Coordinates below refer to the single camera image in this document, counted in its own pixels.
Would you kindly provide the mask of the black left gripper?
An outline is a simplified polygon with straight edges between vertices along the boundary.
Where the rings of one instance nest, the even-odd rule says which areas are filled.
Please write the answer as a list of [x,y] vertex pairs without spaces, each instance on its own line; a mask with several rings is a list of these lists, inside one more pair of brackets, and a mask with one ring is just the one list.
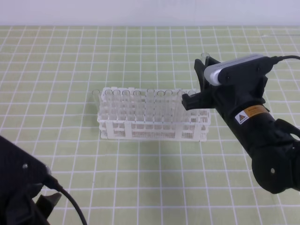
[[47,166],[4,137],[0,138],[0,223],[47,225],[60,193],[33,198],[43,187]]

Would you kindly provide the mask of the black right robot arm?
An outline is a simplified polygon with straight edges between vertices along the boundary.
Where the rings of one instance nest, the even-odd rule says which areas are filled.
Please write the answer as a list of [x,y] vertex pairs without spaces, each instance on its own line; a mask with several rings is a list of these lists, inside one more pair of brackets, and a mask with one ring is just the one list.
[[300,131],[264,106],[267,74],[286,56],[251,54],[195,60],[200,92],[182,96],[186,110],[215,109],[252,160],[257,183],[273,194],[300,188]]

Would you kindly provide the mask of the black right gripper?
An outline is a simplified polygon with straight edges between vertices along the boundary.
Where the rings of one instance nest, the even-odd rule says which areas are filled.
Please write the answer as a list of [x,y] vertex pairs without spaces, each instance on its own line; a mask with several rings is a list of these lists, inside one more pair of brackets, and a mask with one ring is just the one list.
[[182,95],[185,110],[216,109],[224,120],[267,120],[269,111],[264,107],[265,75],[224,75],[223,83],[205,90],[210,83],[204,77],[206,67],[220,63],[211,56],[196,59],[194,69],[200,84],[199,93]]

